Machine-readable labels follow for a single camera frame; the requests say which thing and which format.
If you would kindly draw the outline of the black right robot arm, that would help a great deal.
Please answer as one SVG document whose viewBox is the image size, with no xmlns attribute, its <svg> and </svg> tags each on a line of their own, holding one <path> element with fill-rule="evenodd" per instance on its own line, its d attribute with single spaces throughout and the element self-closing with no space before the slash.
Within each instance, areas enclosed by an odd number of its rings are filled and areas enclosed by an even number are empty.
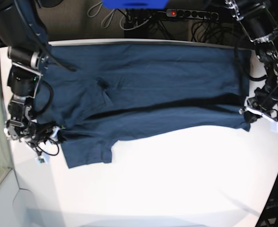
<svg viewBox="0 0 278 227">
<path fill-rule="evenodd" d="M 70 64 L 51 53 L 46 27 L 38 16 L 34 0 L 0 0 L 0 40 L 8 47 L 12 67 L 7 81 L 12 92 L 10 119 L 5 133 L 11 140 L 25 142 L 38 156 L 45 153 L 40 143 L 58 146 L 61 127 L 55 122 L 37 123 L 53 101 L 53 89 L 43 80 L 49 63 L 69 71 Z"/>
</svg>

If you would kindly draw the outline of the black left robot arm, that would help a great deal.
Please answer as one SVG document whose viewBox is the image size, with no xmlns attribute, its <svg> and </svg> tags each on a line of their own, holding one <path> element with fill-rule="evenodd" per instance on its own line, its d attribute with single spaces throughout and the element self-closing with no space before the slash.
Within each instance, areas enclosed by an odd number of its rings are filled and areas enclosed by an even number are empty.
<svg viewBox="0 0 278 227">
<path fill-rule="evenodd" d="M 248 123 L 259 118 L 267 118 L 274 122 L 271 113 L 278 104 L 278 25 L 264 0 L 227 0 L 226 6 L 231 10 L 233 18 L 241 25 L 242 34 L 234 47 L 234 56 L 241 73 L 254 82 L 265 81 L 263 88 L 254 91 L 255 96 L 247 100 L 247 106 L 240 110 Z M 259 78 L 252 77 L 242 66 L 238 48 L 248 38 L 255 45 L 258 60 L 264 64 L 266 74 Z"/>
</svg>

